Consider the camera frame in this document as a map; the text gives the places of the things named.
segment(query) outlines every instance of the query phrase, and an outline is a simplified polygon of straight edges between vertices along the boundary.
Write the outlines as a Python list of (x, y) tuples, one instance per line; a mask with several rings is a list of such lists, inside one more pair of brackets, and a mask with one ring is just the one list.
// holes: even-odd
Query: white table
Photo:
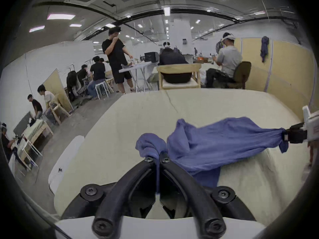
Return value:
[[(124, 72), (130, 72), (130, 74), (132, 75), (132, 78), (134, 80), (135, 83), (135, 89), (136, 92), (138, 92), (138, 90), (142, 91), (139, 86), (138, 86), (138, 69), (141, 70), (141, 73), (143, 75), (143, 80), (144, 80), (144, 87), (143, 87), (143, 91), (145, 92), (145, 84), (147, 85), (149, 90), (153, 90), (152, 86), (147, 82), (146, 77), (145, 77), (145, 67), (149, 68), (150, 72), (153, 71), (154, 66), (156, 66), (157, 63), (152, 63), (152, 62), (144, 62), (144, 63), (138, 63), (132, 67), (129, 68), (124, 68), (119, 70), (120, 73), (124, 73)], [(135, 77), (136, 79), (134, 79), (134, 76), (132, 74), (131, 71), (135, 70)]]
[[(143, 160), (135, 144), (143, 133), (166, 140), (176, 121), (184, 118), (205, 126), (226, 117), (247, 116), (263, 128), (289, 128), (298, 117), (273, 95), (236, 89), (177, 89), (123, 95), (86, 135), (65, 171), (54, 197), (61, 215), (81, 188), (118, 181)], [(221, 168), (218, 185), (234, 189), (264, 225), (272, 222), (301, 187), (309, 160), (307, 144), (291, 144), (286, 153), (267, 149), (247, 160)], [(160, 212), (160, 207), (151, 212)]]

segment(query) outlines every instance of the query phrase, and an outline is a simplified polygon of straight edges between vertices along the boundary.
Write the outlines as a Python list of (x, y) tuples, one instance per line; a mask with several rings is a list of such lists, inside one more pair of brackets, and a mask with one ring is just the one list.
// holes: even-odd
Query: man in black t-shirt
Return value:
[(28, 95), (28, 100), (29, 100), (29, 102), (32, 103), (32, 106), (34, 108), (35, 118), (39, 119), (43, 114), (42, 106), (40, 105), (40, 103), (37, 100), (33, 99), (31, 94)]
[(122, 69), (121, 64), (127, 65), (125, 54), (127, 54), (131, 59), (133, 56), (128, 52), (125, 45), (118, 38), (118, 34), (121, 31), (121, 28), (116, 26), (110, 28), (108, 31), (108, 39), (102, 43), (103, 53), (107, 55), (112, 69), (114, 81), (118, 86), (118, 89), (125, 94), (125, 89), (123, 86), (124, 78), (127, 80), (128, 85), (131, 88), (131, 91), (134, 91), (132, 75), (130, 72), (119, 73), (119, 70)]

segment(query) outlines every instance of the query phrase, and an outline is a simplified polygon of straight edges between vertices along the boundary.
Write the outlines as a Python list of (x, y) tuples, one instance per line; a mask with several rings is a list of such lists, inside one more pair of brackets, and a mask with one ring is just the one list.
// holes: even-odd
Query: blue towel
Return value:
[(167, 146), (163, 139), (147, 133), (140, 136), (136, 149), (141, 157), (156, 159), (166, 150), (170, 159), (201, 185), (216, 187), (221, 166), (254, 156), (266, 148), (279, 146), (282, 153), (286, 152), (284, 130), (260, 128), (247, 117), (226, 118), (201, 128), (180, 119), (167, 138)]

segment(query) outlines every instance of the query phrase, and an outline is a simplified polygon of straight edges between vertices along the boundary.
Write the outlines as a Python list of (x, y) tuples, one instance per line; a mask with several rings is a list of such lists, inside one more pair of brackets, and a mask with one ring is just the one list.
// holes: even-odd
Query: wooden panel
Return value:
[(234, 46), (237, 48), (239, 52), (241, 52), (241, 38), (235, 39)]
[(46, 90), (52, 92), (54, 95), (59, 94), (59, 102), (68, 112), (72, 110), (71, 103), (63, 88), (61, 79), (59, 77), (58, 70), (55, 69), (53, 73), (43, 83)]
[(251, 66), (251, 71), (249, 74), (248, 81), (246, 82), (247, 90), (264, 91), (266, 81), (268, 77), (268, 72)]
[(251, 62), (251, 72), (246, 83), (246, 89), (263, 91), (266, 85), (271, 63), (271, 45), (268, 45), (268, 56), (261, 62), (261, 38), (242, 39), (242, 60)]
[(314, 58), (311, 51), (284, 41), (274, 41), (271, 73), (311, 98), (314, 82)]
[(289, 83), (271, 75), (267, 92), (277, 97), (288, 106), (301, 121), (303, 120), (302, 107), (308, 105), (309, 100)]

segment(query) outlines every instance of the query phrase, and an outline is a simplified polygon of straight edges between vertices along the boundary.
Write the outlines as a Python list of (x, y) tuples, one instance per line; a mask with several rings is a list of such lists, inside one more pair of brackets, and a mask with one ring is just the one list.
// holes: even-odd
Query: wooden chair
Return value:
[[(185, 88), (200, 88), (200, 76), (199, 70), (201, 64), (174, 64), (158, 66), (157, 71), (159, 73), (159, 89), (185, 89)], [(193, 73), (192, 78), (187, 83), (168, 83), (163, 79), (162, 73), (165, 74), (182, 74)]]
[(71, 115), (66, 111), (66, 109), (64, 109), (61, 104), (59, 103), (59, 94), (56, 94), (54, 99), (49, 103), (49, 106), (51, 108), (52, 114), (55, 118), (55, 120), (59, 123), (59, 125), (61, 125), (61, 121), (59, 119), (59, 117), (57, 116), (57, 114), (55, 113), (57, 110), (60, 110), (62, 113), (64, 113), (66, 116), (70, 117)]

